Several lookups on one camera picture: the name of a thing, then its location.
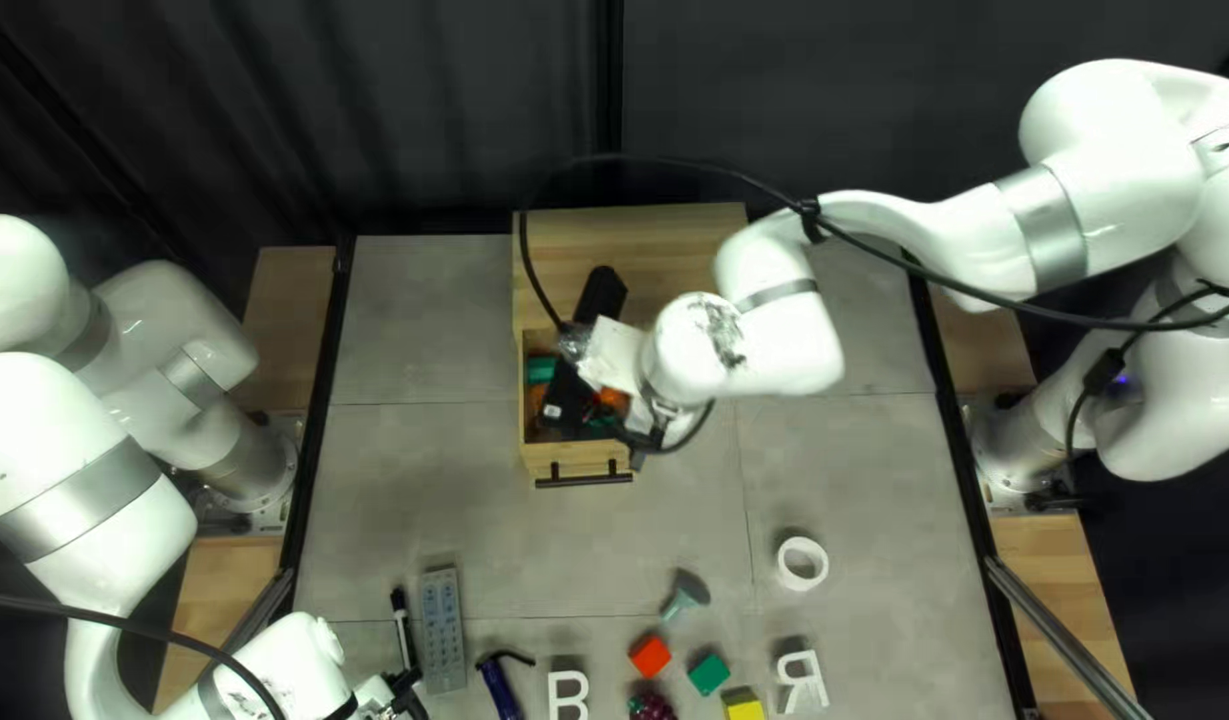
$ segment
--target black cable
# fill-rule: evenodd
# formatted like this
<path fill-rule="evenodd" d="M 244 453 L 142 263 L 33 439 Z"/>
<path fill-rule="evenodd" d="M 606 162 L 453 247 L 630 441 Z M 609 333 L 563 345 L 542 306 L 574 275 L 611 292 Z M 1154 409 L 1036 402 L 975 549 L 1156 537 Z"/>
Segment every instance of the black cable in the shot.
<path fill-rule="evenodd" d="M 758 189 L 760 192 L 766 193 L 767 197 L 777 200 L 778 203 L 785 205 L 787 208 L 793 209 L 795 213 L 798 213 L 798 215 L 801 216 L 803 220 L 812 217 L 815 224 L 821 229 L 839 237 L 848 245 L 858 247 L 864 253 L 869 253 L 876 257 L 879 260 L 902 268 L 903 270 L 909 272 L 911 274 L 919 276 L 927 280 L 928 283 L 946 286 L 949 289 L 955 289 L 955 291 L 957 292 L 962 292 L 965 295 L 968 295 L 970 297 L 983 300 L 984 302 L 991 302 L 1000 307 L 1008 307 L 1010 310 L 1015 310 L 1019 312 L 1027 312 L 1029 315 L 1037 316 L 1039 318 L 1053 319 L 1054 322 L 1070 323 L 1088 329 L 1170 332 L 1170 331 L 1186 331 L 1186 329 L 1198 328 L 1202 326 L 1208 326 L 1213 323 L 1214 319 L 1223 319 L 1229 316 L 1229 303 L 1228 303 L 1220 310 L 1215 310 L 1214 312 L 1209 312 L 1208 315 L 1200 316 L 1193 319 L 1182 319 L 1182 322 L 1137 323 L 1133 322 L 1132 319 L 1105 319 L 1105 318 L 1091 318 L 1089 316 L 1077 316 L 1073 315 L 1072 312 L 1062 312 L 1059 310 L 1050 310 L 1047 307 L 1032 305 L 1030 302 L 1009 300 L 1008 297 L 988 292 L 984 289 L 966 285 L 955 278 L 943 275 L 943 273 L 935 273 L 917 263 L 911 263 L 903 259 L 902 257 L 893 257 L 890 253 L 885 253 L 881 249 L 878 249 L 876 247 L 873 247 L 871 245 L 863 242 L 855 236 L 852 236 L 847 231 L 841 230 L 839 226 L 837 226 L 833 221 L 830 221 L 828 217 L 825 217 L 819 211 L 817 204 L 815 202 L 798 200 L 793 198 L 790 194 L 782 192 L 774 186 L 768 184 L 761 179 L 756 179 L 748 173 L 744 173 L 741 171 L 731 168 L 724 168 L 721 166 L 715 166 L 714 163 L 710 162 L 683 160 L 678 157 L 632 155 L 628 152 L 602 152 L 596 155 L 583 155 L 578 157 L 570 157 L 565 162 L 560 163 L 557 168 L 548 172 L 547 176 L 543 178 L 543 181 L 533 189 L 533 192 L 530 193 L 530 195 L 526 198 L 525 205 L 521 209 L 520 237 L 519 237 L 521 246 L 521 262 L 522 265 L 525 267 L 526 275 L 530 278 L 530 285 L 533 286 L 535 295 L 538 296 L 538 301 L 542 303 L 543 310 L 547 311 L 547 315 L 552 318 L 553 323 L 558 328 L 563 328 L 560 317 L 557 316 L 556 308 L 553 308 L 552 303 L 547 300 L 547 296 L 543 292 L 541 284 L 538 283 L 538 278 L 535 274 L 533 264 L 530 262 L 530 247 L 526 233 L 526 216 L 528 215 L 530 209 L 537 202 L 538 197 L 542 194 L 542 189 L 552 184 L 552 182 L 557 177 L 569 172 L 570 170 L 574 170 L 578 166 L 586 166 L 586 163 L 601 163 L 601 162 L 613 162 L 613 161 L 640 162 L 640 163 L 648 163 L 649 166 L 685 168 L 699 173 L 718 174 L 737 179 L 750 187 Z M 821 238 L 811 236 L 810 240 L 811 242 L 817 242 Z M 1218 292 L 1215 292 L 1215 295 L 1229 297 L 1229 289 L 1220 288 Z"/>
<path fill-rule="evenodd" d="M 682 435 L 681 440 L 678 440 L 675 445 L 670 445 L 669 447 L 659 447 L 659 445 L 654 441 L 654 437 L 651 435 L 629 434 L 627 432 L 627 428 L 622 426 L 618 423 L 616 423 L 612 426 L 612 430 L 614 431 L 614 437 L 618 437 L 619 442 L 630 447 L 632 450 L 637 450 L 646 455 L 670 455 L 689 445 L 689 441 L 692 441 L 694 436 L 698 435 L 699 431 L 702 430 L 703 423 L 707 423 L 708 418 L 712 417 L 712 409 L 715 407 L 715 404 L 717 401 L 708 401 L 708 404 L 703 407 L 699 418 L 694 420 L 693 425 L 691 425 L 689 432 Z"/>
<path fill-rule="evenodd" d="M 151 625 L 144 625 L 143 623 L 136 623 L 130 620 L 128 617 L 119 617 L 117 614 L 98 613 L 95 609 L 85 609 L 84 607 L 74 607 L 70 605 L 61 605 L 58 602 L 48 602 L 42 600 L 31 600 L 26 597 L 12 597 L 7 595 L 0 595 L 0 608 L 10 609 L 15 613 L 31 613 L 31 614 L 47 614 L 50 617 L 71 617 L 76 620 L 86 620 L 88 623 L 98 623 L 100 625 L 111 625 L 112 628 L 119 629 L 125 633 L 134 633 L 135 635 L 143 635 L 144 638 L 150 638 L 159 640 L 160 643 L 175 644 L 176 646 L 186 646 L 192 649 L 200 655 L 205 655 L 209 660 L 214 660 L 219 665 L 222 665 L 235 672 L 240 679 L 242 679 L 249 689 L 254 691 L 258 699 L 263 700 L 263 704 L 268 706 L 272 720 L 285 720 L 285 713 L 281 711 L 281 706 L 278 705 L 277 698 L 272 697 L 268 687 L 263 686 L 262 679 L 258 679 L 253 672 L 251 672 L 245 665 L 241 665 L 236 657 L 232 657 L 224 652 L 221 649 L 211 645 L 206 645 L 200 640 L 175 633 L 173 630 L 161 630 Z"/>
<path fill-rule="evenodd" d="M 1148 318 L 1144 326 L 1152 327 L 1159 319 L 1170 317 L 1170 313 L 1184 307 L 1209 297 L 1212 295 L 1225 295 L 1225 289 L 1220 286 L 1214 286 L 1213 284 L 1206 284 L 1200 289 L 1175 300 L 1170 305 L 1166 305 L 1159 310 L 1155 315 Z M 1125 342 L 1116 349 L 1109 349 L 1102 351 L 1099 361 L 1094 362 L 1089 370 L 1086 370 L 1085 377 L 1082 378 L 1082 392 L 1077 396 L 1077 402 L 1072 404 L 1072 409 L 1068 412 L 1068 423 L 1063 428 L 1063 463 L 1070 466 L 1072 462 L 1072 445 L 1074 445 L 1074 437 L 1077 436 L 1077 418 L 1080 415 L 1082 405 L 1090 397 L 1096 393 L 1102 392 L 1102 388 L 1109 386 L 1125 369 L 1125 354 L 1134 348 L 1134 343 L 1139 342 L 1144 334 L 1150 331 L 1139 329 L 1131 334 L 1131 337 L 1125 338 Z"/>

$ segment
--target black backdrop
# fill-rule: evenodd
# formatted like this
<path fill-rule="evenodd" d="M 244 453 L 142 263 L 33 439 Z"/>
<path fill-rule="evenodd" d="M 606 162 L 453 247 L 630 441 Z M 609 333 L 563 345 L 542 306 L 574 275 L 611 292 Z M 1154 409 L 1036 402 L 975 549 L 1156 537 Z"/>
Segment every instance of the black backdrop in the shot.
<path fill-rule="evenodd" d="M 1018 170 L 1027 95 L 1104 57 L 1220 68 L 1229 0 L 0 0 L 0 211 L 41 222 L 86 283 L 171 257 L 238 310 L 262 246 L 505 229 L 580 152 L 717 158 L 801 194 L 945 197 Z M 718 181 L 599 179 L 554 202 L 768 208 Z M 1137 281 L 1048 301 L 1094 311 Z M 1041 371 L 1074 337 L 1026 331 Z M 1133 490 L 1174 534 L 1227 510 L 1197 558 L 1156 541 L 1169 563 L 1152 566 L 1125 562 L 1147 547 L 1123 511 L 1142 495 L 1083 475 L 1110 499 L 1091 547 L 1161 718 L 1197 693 L 1229 710 L 1229 466 L 1207 473 L 1225 489 Z M 1197 510 L 1166 521 L 1165 498 Z"/>

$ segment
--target green cube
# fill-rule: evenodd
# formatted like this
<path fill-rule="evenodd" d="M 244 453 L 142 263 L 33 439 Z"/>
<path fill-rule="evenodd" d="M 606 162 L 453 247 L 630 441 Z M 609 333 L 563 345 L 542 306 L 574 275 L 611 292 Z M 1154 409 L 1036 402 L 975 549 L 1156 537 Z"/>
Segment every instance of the green cube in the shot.
<path fill-rule="evenodd" d="M 726 679 L 730 679 L 730 667 L 725 667 L 725 661 L 715 654 L 708 654 L 699 665 L 689 670 L 689 682 L 699 688 L 702 697 L 708 697 L 719 688 Z"/>

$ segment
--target orange object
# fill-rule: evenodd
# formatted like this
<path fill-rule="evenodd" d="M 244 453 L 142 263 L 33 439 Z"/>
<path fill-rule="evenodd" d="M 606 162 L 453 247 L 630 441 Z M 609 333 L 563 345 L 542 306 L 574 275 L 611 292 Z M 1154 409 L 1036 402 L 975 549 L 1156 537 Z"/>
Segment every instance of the orange object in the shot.
<path fill-rule="evenodd" d="M 537 418 L 542 413 L 542 399 L 547 396 L 547 383 L 530 386 L 526 392 L 526 417 Z"/>
<path fill-rule="evenodd" d="M 601 388 L 601 392 L 596 394 L 596 398 L 600 401 L 601 404 L 605 404 L 608 408 L 613 408 L 614 413 L 617 413 L 619 418 L 627 417 L 629 398 L 626 392 L 619 392 L 614 388 L 606 387 Z"/>
<path fill-rule="evenodd" d="M 632 665 L 637 665 L 640 675 L 644 678 L 653 678 L 659 675 L 659 670 L 667 666 L 671 660 L 671 651 L 669 646 L 662 644 L 659 635 L 650 635 L 635 646 L 632 652 L 627 654 L 628 660 Z"/>

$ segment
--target wooden box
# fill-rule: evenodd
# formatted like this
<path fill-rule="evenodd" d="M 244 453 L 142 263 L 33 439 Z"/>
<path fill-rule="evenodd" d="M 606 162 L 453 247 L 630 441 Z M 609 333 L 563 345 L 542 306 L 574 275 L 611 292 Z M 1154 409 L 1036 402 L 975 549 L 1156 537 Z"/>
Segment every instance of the wooden box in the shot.
<path fill-rule="evenodd" d="M 659 310 L 677 296 L 717 291 L 713 257 L 720 243 L 746 224 L 740 203 L 536 210 L 530 213 L 530 259 L 563 319 L 574 311 L 592 268 L 614 268 L 628 288 L 619 319 L 649 329 Z M 517 232 L 511 257 L 511 331 L 519 350 L 517 439 L 530 477 L 607 475 L 611 461 L 617 473 L 627 473 L 627 447 L 614 440 L 533 442 L 526 358 L 531 351 L 554 349 L 557 332 L 530 286 Z"/>

